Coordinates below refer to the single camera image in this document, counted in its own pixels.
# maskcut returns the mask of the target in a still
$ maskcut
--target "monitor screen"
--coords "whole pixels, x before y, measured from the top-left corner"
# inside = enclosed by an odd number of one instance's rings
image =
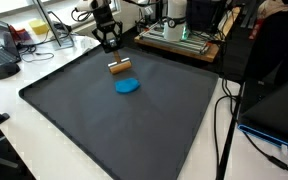
[[[55,28],[51,18],[48,15],[48,11],[46,10],[41,0],[33,0],[33,2],[36,5],[37,10],[42,16],[43,20],[48,23],[49,28],[52,31],[54,38],[56,39],[56,41],[58,42],[58,45],[60,46],[59,48],[55,47],[55,50],[74,46],[74,41],[72,40],[69,34],[66,34],[65,36],[62,36],[62,37],[60,34],[58,34],[58,31]]]
[[[189,30],[217,33],[225,11],[226,0],[187,1],[186,22]]]
[[[20,56],[8,24],[2,21],[0,21],[0,44],[9,53],[17,57]]]

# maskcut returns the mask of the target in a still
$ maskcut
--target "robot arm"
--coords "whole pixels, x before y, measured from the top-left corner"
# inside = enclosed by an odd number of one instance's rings
[[[111,0],[80,0],[75,8],[77,12],[88,11],[92,12],[96,29],[92,31],[92,34],[101,43],[105,53],[117,51],[121,48],[121,35],[122,35],[122,22],[116,22],[113,18],[111,8],[109,4]],[[98,31],[101,31],[103,37],[100,37]],[[107,34],[112,33],[113,38],[107,39]]]

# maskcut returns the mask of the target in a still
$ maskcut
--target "electronic equipment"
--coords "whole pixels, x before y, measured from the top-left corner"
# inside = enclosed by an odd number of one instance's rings
[[[223,18],[227,0],[188,0],[186,23],[191,31],[215,34]]]
[[[0,80],[9,78],[20,71],[20,67],[14,62],[7,62],[0,65]]]
[[[0,21],[0,65],[4,63],[17,63],[21,60],[15,45],[10,26]]]
[[[187,0],[169,0],[167,5],[164,38],[168,41],[180,41],[185,30]]]
[[[92,31],[95,38],[101,43],[105,53],[113,52],[115,62],[108,64],[112,74],[117,74],[132,67],[129,58],[121,59],[118,50],[122,48],[122,28],[123,23],[114,20],[109,4],[110,0],[80,0],[76,5],[75,11],[92,12],[96,21],[96,28]]]
[[[60,33],[54,26],[53,21],[49,17],[49,12],[46,11],[46,8],[44,4],[41,2],[41,0],[33,0],[34,4],[36,5],[36,8],[38,12],[40,13],[41,17],[43,18],[44,22],[47,22],[49,25],[50,30],[53,33],[54,38],[58,42],[58,46],[53,44],[55,50],[69,48],[74,46],[74,41],[72,37],[69,34],[69,30],[66,28],[66,26],[63,24],[63,28],[65,29],[65,34]]]
[[[241,115],[238,129],[288,147],[288,82]]]
[[[248,109],[271,94],[276,88],[277,86],[272,83],[247,78],[241,88],[241,103],[238,114],[241,115],[245,113]]]

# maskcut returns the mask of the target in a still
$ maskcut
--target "black laptop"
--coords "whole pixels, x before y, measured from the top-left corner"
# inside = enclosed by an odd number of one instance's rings
[[[0,21],[0,65],[7,62],[19,62],[20,54],[15,45],[9,25]]]
[[[271,94],[278,86],[273,83],[259,81],[253,78],[247,78],[241,88],[241,103],[239,113],[245,113],[248,109],[255,106],[263,100],[267,95]]]
[[[238,129],[276,146],[288,146],[288,82],[243,113]]]

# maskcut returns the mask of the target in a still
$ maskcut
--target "floor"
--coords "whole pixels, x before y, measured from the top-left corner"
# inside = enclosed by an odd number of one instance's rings
[[[231,76],[231,80],[238,81],[240,76],[243,75],[244,68],[247,63],[248,56],[250,54],[250,49],[253,42],[248,39],[250,33],[249,29],[240,28],[238,23],[233,27],[232,33],[228,40],[227,52],[224,57],[224,63],[222,71],[225,74],[237,74],[237,76]],[[123,35],[123,42],[126,47],[143,50],[136,43],[134,43],[134,37],[137,36],[136,29],[131,29]],[[206,70],[214,71],[218,67],[218,60],[214,63],[206,63],[196,59],[190,59],[183,56],[173,56],[167,55],[167,53],[161,53],[159,51],[151,51],[148,53],[153,53],[162,56],[166,59],[179,61],[191,66],[203,68]],[[34,180],[35,178],[31,172],[27,169],[23,161],[16,154],[12,146],[4,141],[0,143],[0,157],[8,159],[13,162],[17,162],[20,165],[18,169],[12,169],[0,165],[0,180]]]

